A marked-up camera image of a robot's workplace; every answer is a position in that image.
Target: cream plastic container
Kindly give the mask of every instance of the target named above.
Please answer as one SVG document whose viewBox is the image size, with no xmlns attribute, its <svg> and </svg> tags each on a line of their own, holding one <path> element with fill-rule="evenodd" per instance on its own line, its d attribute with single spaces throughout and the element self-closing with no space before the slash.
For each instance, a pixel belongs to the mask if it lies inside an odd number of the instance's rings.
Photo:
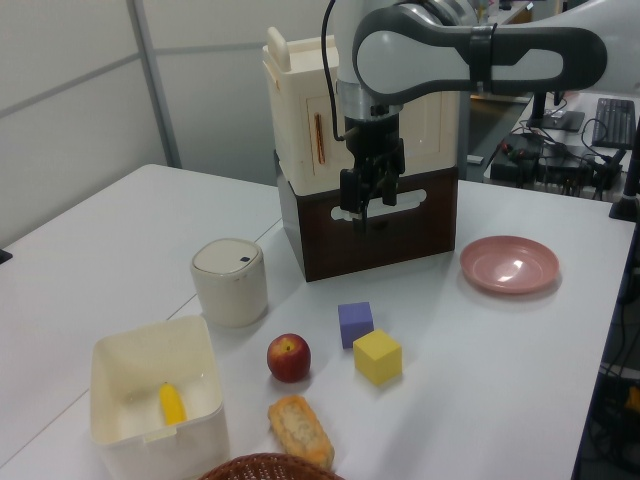
<svg viewBox="0 0 640 480">
<path fill-rule="evenodd" d="M 254 242 L 222 238 L 209 243 L 193 257 L 191 276 L 207 322 L 244 327 L 267 309 L 264 256 Z"/>
<path fill-rule="evenodd" d="M 164 382 L 180 393 L 186 421 L 165 425 Z M 217 365 L 200 316 L 100 340 L 90 395 L 91 438 L 116 480 L 194 478 L 229 459 Z"/>
</svg>

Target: white plastic bin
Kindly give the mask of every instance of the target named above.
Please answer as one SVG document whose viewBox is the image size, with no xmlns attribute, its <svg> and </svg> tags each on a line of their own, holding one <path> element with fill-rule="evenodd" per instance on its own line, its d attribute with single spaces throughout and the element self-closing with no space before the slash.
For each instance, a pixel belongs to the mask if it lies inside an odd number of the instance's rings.
<svg viewBox="0 0 640 480">
<path fill-rule="evenodd" d="M 185 422 L 165 425 L 164 382 L 180 392 Z M 193 478 L 229 459 L 218 370 L 200 316 L 100 340 L 90 395 L 91 437 L 116 480 Z"/>
</svg>

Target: white cylindrical container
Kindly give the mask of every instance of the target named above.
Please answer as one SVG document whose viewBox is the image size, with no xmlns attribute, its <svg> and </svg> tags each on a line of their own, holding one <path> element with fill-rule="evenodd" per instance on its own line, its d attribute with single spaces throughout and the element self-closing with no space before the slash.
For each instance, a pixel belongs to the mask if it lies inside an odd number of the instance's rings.
<svg viewBox="0 0 640 480">
<path fill-rule="evenodd" d="M 193 257 L 191 275 L 207 322 L 244 327 L 267 308 L 262 249 L 254 242 L 223 238 Z"/>
</svg>

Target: white table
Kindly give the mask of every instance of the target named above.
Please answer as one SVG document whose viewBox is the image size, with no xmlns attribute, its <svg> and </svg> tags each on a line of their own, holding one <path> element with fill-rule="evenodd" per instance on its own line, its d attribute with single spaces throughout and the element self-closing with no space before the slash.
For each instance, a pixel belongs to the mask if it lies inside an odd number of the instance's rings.
<svg viewBox="0 0 640 480">
<path fill-rule="evenodd" d="M 584 112 L 584 120 L 582 122 L 582 126 L 578 132 L 568 132 L 565 130 L 552 130 L 545 129 L 545 131 L 557 142 L 564 143 L 565 145 L 572 146 L 584 146 L 582 143 L 582 139 L 584 139 L 587 145 L 591 145 L 591 138 L 593 136 L 593 127 L 595 122 L 589 122 L 589 119 L 594 118 L 596 116 L 596 107 L 598 103 L 598 98 L 622 98 L 627 100 L 633 100 L 635 103 L 635 111 L 636 111 L 636 124 L 638 123 L 638 119 L 640 118 L 640 99 L 638 97 L 621 97 L 619 95 L 606 95 L 599 93 L 590 93 L 590 92 L 566 92 L 565 100 L 567 101 L 567 105 L 563 107 L 563 110 L 571 110 L 576 112 Z M 547 101 L 545 104 L 547 109 L 555 109 L 559 107 L 555 107 L 553 105 L 553 95 L 547 94 Z M 533 99 L 529 102 L 526 108 L 523 110 L 522 115 L 513 126 L 513 129 L 519 129 L 524 123 L 526 126 L 526 121 L 531 117 L 531 111 L 533 109 Z M 617 149 L 615 148 L 603 148 L 603 147 L 593 147 L 597 152 L 602 153 L 603 155 L 613 156 Z M 610 190 L 606 190 L 603 192 L 603 200 L 608 202 L 615 202 L 620 199 L 620 195 L 622 194 L 622 190 L 624 188 L 624 181 L 626 179 L 626 171 L 629 169 L 629 160 L 631 158 L 631 150 L 627 150 L 627 153 L 623 157 L 620 164 L 622 165 L 622 174 L 618 177 L 617 181 L 614 183 L 613 187 Z M 595 159 L 598 163 L 603 163 L 600 158 Z M 493 180 L 491 178 L 491 164 L 487 167 L 484 172 L 484 182 L 492 183 L 494 185 L 504 185 L 504 186 L 513 186 L 514 184 L 509 184 L 508 182 Z M 535 182 L 533 184 L 525 185 L 525 188 L 544 191 L 549 193 L 560 193 L 561 188 L 556 185 L 545 185 L 541 182 Z M 581 196 L 583 198 L 592 198 L 594 193 L 593 187 L 584 187 L 581 192 Z"/>
<path fill-rule="evenodd" d="M 220 179 L 182 180 L 176 198 L 191 192 L 218 201 L 211 186 Z M 337 473 L 348 480 L 568 480 L 633 232 L 633 225 L 609 219 L 608 210 L 600 202 L 460 182 L 454 252 L 314 283 L 304 281 L 276 224 L 258 241 L 269 314 L 246 329 L 211 328 L 232 455 L 277 449 L 267 407 L 301 393 L 335 445 Z M 184 209 L 175 218 L 198 223 L 203 215 Z M 470 286 L 460 252 L 496 234 L 554 250 L 562 273 L 556 288 L 502 297 Z M 341 347 L 337 306 L 359 301 L 371 303 L 376 326 L 404 349 L 402 378 L 382 388 L 363 379 Z M 193 298 L 173 316 L 199 312 Z M 286 331 L 301 334 L 312 349 L 311 378 L 298 385 L 279 384 L 266 366 L 268 343 Z M 88 365 L 88 353 L 84 359 Z M 0 468 L 1 480 L 108 478 L 89 438 L 88 394 L 67 406 Z"/>
<path fill-rule="evenodd" d="M 195 293 L 193 255 L 256 240 L 277 190 L 146 166 L 25 236 L 0 265 L 0 465 L 89 385 L 101 337 L 170 317 Z"/>
</svg>

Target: computer monitor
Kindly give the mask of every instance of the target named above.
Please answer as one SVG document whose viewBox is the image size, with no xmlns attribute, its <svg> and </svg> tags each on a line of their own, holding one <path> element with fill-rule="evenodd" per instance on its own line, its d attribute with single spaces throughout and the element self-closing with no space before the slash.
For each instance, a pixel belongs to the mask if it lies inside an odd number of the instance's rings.
<svg viewBox="0 0 640 480">
<path fill-rule="evenodd" d="M 559 107 L 564 98 L 564 92 L 555 92 L 553 104 Z M 567 130 L 578 132 L 584 121 L 584 112 L 573 112 L 563 108 L 546 109 L 547 94 L 536 93 L 533 95 L 533 108 L 531 116 L 527 120 L 527 127 L 541 128 L 543 130 Z"/>
</svg>

